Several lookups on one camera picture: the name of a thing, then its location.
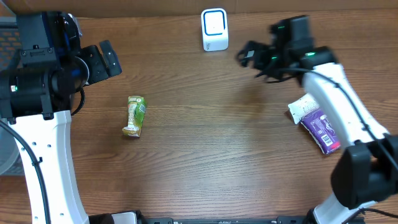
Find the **white tube gold cap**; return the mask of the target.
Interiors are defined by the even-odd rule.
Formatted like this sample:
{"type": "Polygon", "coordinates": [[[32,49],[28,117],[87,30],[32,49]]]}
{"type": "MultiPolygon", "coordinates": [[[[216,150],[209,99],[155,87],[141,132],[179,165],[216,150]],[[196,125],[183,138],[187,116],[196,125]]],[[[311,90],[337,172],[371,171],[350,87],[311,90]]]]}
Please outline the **white tube gold cap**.
{"type": "Polygon", "coordinates": [[[298,124],[306,114],[311,113],[318,108],[319,104],[309,93],[306,93],[295,102],[288,104],[288,109],[292,116],[294,124],[298,124]]]}

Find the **green gold snack pouch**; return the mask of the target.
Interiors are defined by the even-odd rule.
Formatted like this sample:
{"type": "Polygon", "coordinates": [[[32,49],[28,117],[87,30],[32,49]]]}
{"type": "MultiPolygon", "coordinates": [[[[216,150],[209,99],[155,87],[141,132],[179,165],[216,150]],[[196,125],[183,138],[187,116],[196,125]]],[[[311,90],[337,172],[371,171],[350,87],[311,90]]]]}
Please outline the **green gold snack pouch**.
{"type": "Polygon", "coordinates": [[[126,136],[139,138],[146,113],[147,102],[142,96],[129,96],[127,100],[127,126],[122,128],[126,136]]]}

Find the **purple sanitary pad pack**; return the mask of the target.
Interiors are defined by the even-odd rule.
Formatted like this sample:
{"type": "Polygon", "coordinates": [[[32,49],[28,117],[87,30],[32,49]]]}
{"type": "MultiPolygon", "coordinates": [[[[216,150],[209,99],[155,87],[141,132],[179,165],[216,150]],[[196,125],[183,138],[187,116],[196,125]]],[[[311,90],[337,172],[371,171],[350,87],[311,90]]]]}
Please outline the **purple sanitary pad pack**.
{"type": "Polygon", "coordinates": [[[306,114],[300,123],[314,138],[323,154],[331,154],[340,148],[336,132],[321,109],[306,114]]]}

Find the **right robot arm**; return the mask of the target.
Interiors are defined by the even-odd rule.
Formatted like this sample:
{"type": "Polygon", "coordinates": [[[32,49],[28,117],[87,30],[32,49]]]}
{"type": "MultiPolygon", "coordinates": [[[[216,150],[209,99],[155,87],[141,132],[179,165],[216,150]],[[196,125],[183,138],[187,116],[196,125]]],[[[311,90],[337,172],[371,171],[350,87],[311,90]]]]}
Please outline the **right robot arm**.
{"type": "Polygon", "coordinates": [[[397,194],[397,136],[363,105],[330,48],[306,41],[249,41],[236,55],[273,83],[296,78],[325,112],[344,149],[331,174],[332,194],[312,209],[307,223],[349,223],[397,194]]]}

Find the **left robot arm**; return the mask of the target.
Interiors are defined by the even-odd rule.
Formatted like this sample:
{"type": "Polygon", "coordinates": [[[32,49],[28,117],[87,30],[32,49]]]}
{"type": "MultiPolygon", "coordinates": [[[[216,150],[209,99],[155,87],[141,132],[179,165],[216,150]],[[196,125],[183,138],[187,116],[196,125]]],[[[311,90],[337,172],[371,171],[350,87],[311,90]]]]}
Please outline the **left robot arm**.
{"type": "Polygon", "coordinates": [[[1,126],[16,140],[33,223],[137,223],[135,211],[88,215],[73,166],[73,96],[119,75],[105,40],[82,47],[77,20],[62,11],[16,17],[22,47],[1,72],[1,126]]]}

